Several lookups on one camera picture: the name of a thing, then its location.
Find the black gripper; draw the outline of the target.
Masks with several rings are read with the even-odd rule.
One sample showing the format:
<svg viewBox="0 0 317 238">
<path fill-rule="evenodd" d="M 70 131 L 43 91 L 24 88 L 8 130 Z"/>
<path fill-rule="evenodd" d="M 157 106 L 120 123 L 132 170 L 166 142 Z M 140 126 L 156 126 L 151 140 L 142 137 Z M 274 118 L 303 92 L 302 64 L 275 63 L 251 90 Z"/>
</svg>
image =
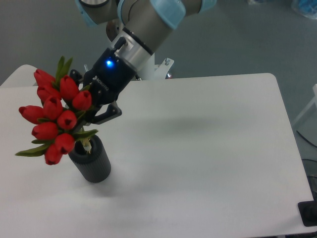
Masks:
<svg viewBox="0 0 317 238">
<path fill-rule="evenodd" d="M 125 43 L 127 40 L 120 37 L 114 48 L 107 48 L 93 67 L 84 74 L 84 77 L 75 69 L 70 71 L 69 76 L 78 87 L 81 83 L 83 86 L 90 86 L 92 104 L 98 105 L 85 116 L 84 125 L 103 124 L 122 115 L 116 100 L 120 92 L 136 75 L 133 68 L 115 55 L 115 50 L 121 49 Z M 107 104 L 106 111 L 97 115 L 102 105 Z"/>
</svg>

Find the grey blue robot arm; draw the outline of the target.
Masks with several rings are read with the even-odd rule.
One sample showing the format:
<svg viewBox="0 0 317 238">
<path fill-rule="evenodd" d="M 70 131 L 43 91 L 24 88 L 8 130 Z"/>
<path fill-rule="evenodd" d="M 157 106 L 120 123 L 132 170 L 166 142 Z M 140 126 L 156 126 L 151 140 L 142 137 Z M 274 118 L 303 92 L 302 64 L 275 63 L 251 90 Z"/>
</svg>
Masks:
<svg viewBox="0 0 317 238">
<path fill-rule="evenodd" d="M 122 114 L 116 101 L 184 17 L 215 6 L 214 0 L 77 0 L 88 25 L 120 20 L 123 28 L 84 74 L 94 108 L 78 120 L 101 124 Z"/>
</svg>

